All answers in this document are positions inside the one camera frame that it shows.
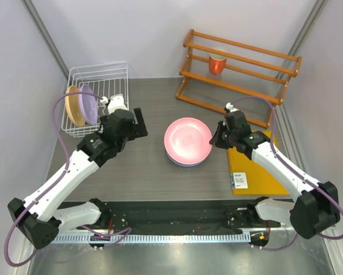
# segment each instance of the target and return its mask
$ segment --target qr code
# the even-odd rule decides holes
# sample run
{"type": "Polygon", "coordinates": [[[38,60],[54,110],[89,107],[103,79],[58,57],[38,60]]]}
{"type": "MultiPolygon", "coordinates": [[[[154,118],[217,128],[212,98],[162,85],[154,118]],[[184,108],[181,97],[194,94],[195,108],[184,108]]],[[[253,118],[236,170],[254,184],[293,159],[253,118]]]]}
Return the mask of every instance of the qr code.
{"type": "Polygon", "coordinates": [[[235,183],[243,183],[244,179],[243,178],[235,178],[235,183]]]}

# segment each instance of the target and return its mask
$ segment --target gray table surface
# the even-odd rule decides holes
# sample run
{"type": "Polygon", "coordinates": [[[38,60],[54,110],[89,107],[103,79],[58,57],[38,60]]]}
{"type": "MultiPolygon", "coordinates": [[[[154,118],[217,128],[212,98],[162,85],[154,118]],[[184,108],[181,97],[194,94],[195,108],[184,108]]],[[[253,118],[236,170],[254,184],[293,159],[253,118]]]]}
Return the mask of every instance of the gray table surface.
{"type": "MultiPolygon", "coordinates": [[[[223,115],[175,99],[181,78],[129,80],[130,107],[141,107],[149,135],[129,142],[123,152],[107,161],[86,178],[67,198],[67,201],[157,201],[236,199],[232,195],[230,172],[225,150],[213,148],[209,157],[195,167],[180,167],[165,153],[164,133],[181,117],[203,121],[214,134],[223,115]]],[[[194,98],[224,106],[239,94],[210,84],[191,80],[185,91],[194,98]]],[[[247,115],[265,119],[267,107],[256,100],[237,105],[247,115]]],[[[276,131],[278,144],[281,136],[276,131]]],[[[68,149],[73,151],[80,139],[62,133],[68,149]]],[[[49,176],[64,164],[59,143],[53,155],[49,176]]]]}

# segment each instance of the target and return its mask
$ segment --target stack of plates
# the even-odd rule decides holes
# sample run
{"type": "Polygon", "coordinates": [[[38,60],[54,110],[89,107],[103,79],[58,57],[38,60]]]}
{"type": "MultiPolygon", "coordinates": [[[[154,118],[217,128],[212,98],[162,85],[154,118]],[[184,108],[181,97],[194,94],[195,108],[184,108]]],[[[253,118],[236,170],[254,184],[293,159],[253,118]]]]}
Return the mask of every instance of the stack of plates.
{"type": "MultiPolygon", "coordinates": [[[[70,86],[66,93],[74,92],[93,93],[91,87],[84,84],[80,87],[80,90],[76,86],[70,86]]],[[[96,125],[97,123],[97,101],[94,96],[76,94],[66,96],[65,106],[69,119],[74,125],[82,127],[87,122],[90,125],[96,125]]]]}
{"type": "Polygon", "coordinates": [[[195,166],[210,154],[212,133],[200,120],[191,117],[170,124],[164,136],[168,157],[181,166],[195,166]]]}

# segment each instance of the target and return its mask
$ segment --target orange cup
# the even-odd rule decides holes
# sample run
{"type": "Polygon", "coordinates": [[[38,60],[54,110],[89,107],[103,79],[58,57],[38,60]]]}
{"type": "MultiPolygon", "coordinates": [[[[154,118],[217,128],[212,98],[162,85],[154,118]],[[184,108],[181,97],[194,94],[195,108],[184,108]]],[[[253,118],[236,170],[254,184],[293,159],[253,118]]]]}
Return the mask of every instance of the orange cup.
{"type": "MultiPolygon", "coordinates": [[[[222,52],[226,52],[225,49],[222,48],[214,48],[215,50],[220,50],[222,52]]],[[[226,65],[227,57],[220,56],[218,54],[210,53],[210,60],[209,60],[209,67],[210,73],[214,76],[217,76],[222,73],[224,66],[226,65]]]]}

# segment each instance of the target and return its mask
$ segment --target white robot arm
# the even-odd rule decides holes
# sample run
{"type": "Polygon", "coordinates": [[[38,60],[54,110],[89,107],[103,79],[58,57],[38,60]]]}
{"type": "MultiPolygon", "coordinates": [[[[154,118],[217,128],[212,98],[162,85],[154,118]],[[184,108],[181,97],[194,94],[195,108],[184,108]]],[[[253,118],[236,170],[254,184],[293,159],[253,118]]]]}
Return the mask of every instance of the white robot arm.
{"type": "Polygon", "coordinates": [[[271,173],[293,200],[283,202],[261,197],[256,201],[252,218],[292,225],[306,239],[339,222],[339,210],[307,182],[313,183],[338,203],[338,191],[334,184],[323,184],[307,175],[286,158],[265,134],[261,131],[252,132],[240,110],[227,104],[225,111],[224,121],[218,123],[210,143],[226,150],[236,147],[238,152],[271,173]]]}
{"type": "Polygon", "coordinates": [[[110,101],[103,97],[100,102],[106,106],[108,115],[100,117],[101,126],[98,131],[86,135],[77,145],[70,157],[69,168],[60,182],[36,201],[60,177],[65,165],[24,200],[14,198],[8,204],[15,221],[24,209],[35,202],[20,220],[18,228],[36,249],[50,244],[60,232],[82,225],[106,225],[110,220],[110,209],[98,199],[67,209],[58,207],[85,178],[122,151],[126,142],[148,135],[141,109],[134,109],[136,124],[133,113],[124,105],[122,95],[115,95],[110,101]]]}

